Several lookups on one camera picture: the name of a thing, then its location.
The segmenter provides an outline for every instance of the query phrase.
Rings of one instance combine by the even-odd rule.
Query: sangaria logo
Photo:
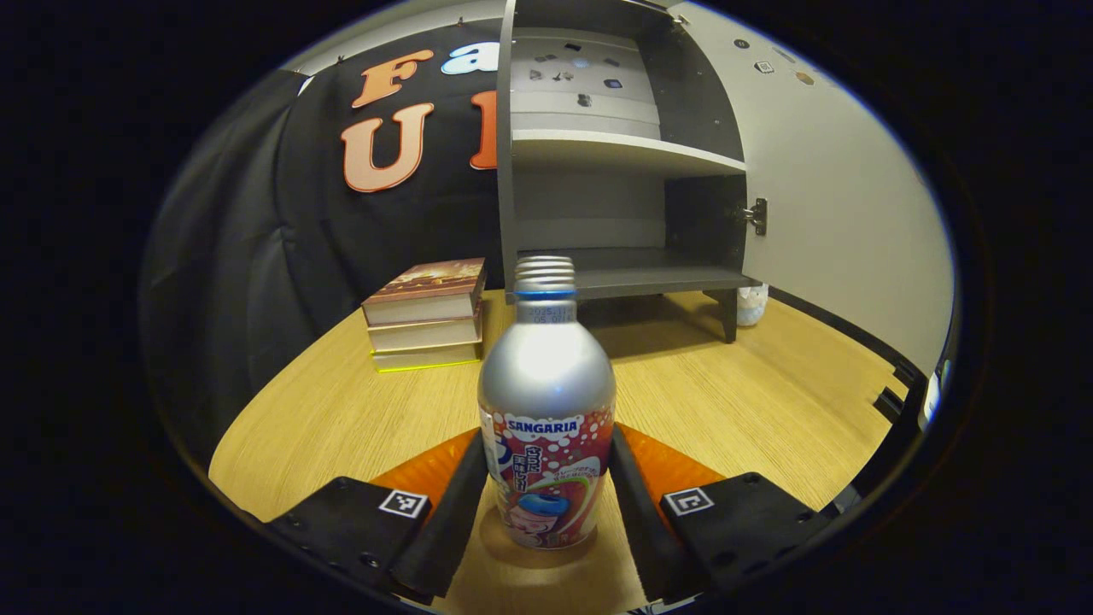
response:
[[[486,42],[467,45],[451,51],[451,58],[440,67],[444,74],[465,74],[475,70],[496,71],[500,43]],[[361,73],[364,87],[353,100],[353,108],[390,96],[402,88],[402,81],[418,71],[419,62],[433,57],[433,51],[422,49],[400,58],[374,66]],[[471,104],[482,113],[479,151],[470,158],[472,168],[497,167],[497,91],[479,92],[471,96]],[[373,141],[384,120],[374,117],[350,126],[342,131],[345,142],[343,163],[345,182],[361,192],[377,192],[393,188],[410,178],[421,164],[425,139],[425,116],[433,113],[433,103],[410,105],[391,116],[399,125],[399,157],[385,167],[373,164]]]
[[[540,438],[545,438],[551,442],[560,442],[576,438],[580,434],[580,426],[584,423],[584,416],[559,421],[549,418],[531,419],[528,417],[505,415],[505,429],[522,442],[534,442]]]

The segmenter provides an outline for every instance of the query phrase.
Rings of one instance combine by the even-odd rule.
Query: magnet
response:
[[[777,47],[771,47],[771,48],[774,49],[775,54],[778,54],[783,58],[786,58],[786,60],[788,60],[789,63],[791,63],[791,64],[796,64],[797,63],[797,60],[795,60],[794,58],[789,57],[789,54],[783,51],[781,49],[779,49]]]

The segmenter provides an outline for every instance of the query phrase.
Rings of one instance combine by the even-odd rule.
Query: bottle neck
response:
[[[516,300],[516,322],[556,326],[577,322],[577,301],[573,298]]]

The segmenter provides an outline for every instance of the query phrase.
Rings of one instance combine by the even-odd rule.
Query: wooden table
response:
[[[616,419],[710,469],[760,472],[813,509],[837,495],[890,424],[872,402],[906,387],[848,338],[771,299],[721,342],[700,292],[581,303],[578,318],[612,359]],[[501,291],[483,301],[486,351],[513,322]],[[340,475],[367,481],[479,425],[480,364],[377,375],[360,311],[324,335],[239,414],[209,477],[269,521]],[[487,483],[445,613],[623,613],[646,604],[610,478],[585,553],[541,554],[500,536]]]

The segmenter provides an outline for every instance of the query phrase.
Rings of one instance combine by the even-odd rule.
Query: stack of books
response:
[[[362,303],[378,372],[482,359],[485,258],[411,267]]]

